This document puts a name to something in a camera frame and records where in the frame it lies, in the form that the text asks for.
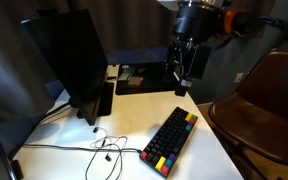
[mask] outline floor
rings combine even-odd
[[[209,123],[211,128],[215,128],[216,126],[211,122],[209,116],[208,116],[208,109],[210,107],[211,103],[208,104],[202,104],[198,105],[197,107],[201,111],[203,117],[205,120]],[[221,141],[223,147],[227,150],[227,152],[230,152],[230,148],[226,146],[226,144],[219,138]],[[265,159],[258,154],[250,151],[245,150],[244,154],[255,164],[256,167],[259,168],[259,170],[267,177],[269,180],[288,180],[288,166],[283,166],[276,164],[268,159]],[[261,180],[260,176],[253,171],[247,163],[245,163],[240,157],[238,156],[232,156],[232,161],[236,165],[236,167],[239,169],[240,173],[244,177],[245,180]]]

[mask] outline desk surface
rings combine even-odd
[[[109,67],[109,75],[117,74],[117,67]],[[64,91],[56,106],[67,102]],[[191,97],[178,97],[174,92],[117,96],[114,94],[112,114],[99,117],[94,126],[77,119],[76,109],[69,109],[41,123],[26,143],[89,148],[90,144],[105,136],[104,131],[93,133],[94,127],[104,128],[109,135],[127,136],[126,147],[143,149],[159,127],[175,109],[181,107],[198,116],[198,122],[181,151],[168,179],[243,179],[227,153],[215,137]],[[25,179],[85,179],[85,170],[94,153],[50,148],[21,148],[19,160]],[[88,171],[88,179],[105,179],[111,172],[112,161],[107,153],[99,153]],[[139,160],[137,153],[123,154],[120,179],[164,179]],[[111,179],[117,177],[119,166]]]

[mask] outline black keyboard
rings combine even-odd
[[[163,177],[170,173],[197,116],[176,107],[140,154],[140,159]]]

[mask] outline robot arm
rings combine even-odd
[[[201,46],[215,34],[227,34],[230,39],[239,37],[258,27],[254,16],[242,11],[224,12],[231,0],[157,0],[172,11],[178,11],[173,35],[165,57],[164,80],[170,80],[176,67],[180,68],[180,81],[175,94],[184,96],[194,79],[201,79],[210,54],[210,48]]]

